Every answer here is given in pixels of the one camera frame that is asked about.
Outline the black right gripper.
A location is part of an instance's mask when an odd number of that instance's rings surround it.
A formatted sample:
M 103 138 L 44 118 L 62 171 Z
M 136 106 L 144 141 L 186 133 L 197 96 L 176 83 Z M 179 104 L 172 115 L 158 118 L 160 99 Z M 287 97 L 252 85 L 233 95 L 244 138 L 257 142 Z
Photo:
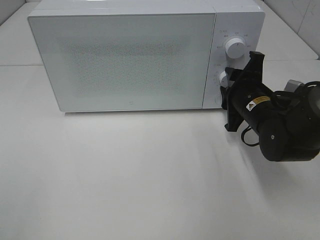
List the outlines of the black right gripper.
M 249 62 L 243 70 L 233 67 L 224 70 L 227 82 L 234 82 L 231 87 L 220 87 L 228 132 L 236 132 L 243 121 L 257 133 L 275 132 L 272 91 L 262 82 L 264 58 L 263 53 L 250 51 Z

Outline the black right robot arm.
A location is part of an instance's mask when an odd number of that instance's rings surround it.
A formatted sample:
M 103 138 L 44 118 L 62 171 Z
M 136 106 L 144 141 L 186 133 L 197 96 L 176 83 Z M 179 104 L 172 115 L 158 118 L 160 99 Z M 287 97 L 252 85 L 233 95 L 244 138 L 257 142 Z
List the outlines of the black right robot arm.
M 226 67 L 229 86 L 221 86 L 225 129 L 236 132 L 242 122 L 253 130 L 257 146 L 271 162 L 310 161 L 320 153 L 320 83 L 289 80 L 282 91 L 263 84 L 264 54 L 250 51 L 244 69 Z

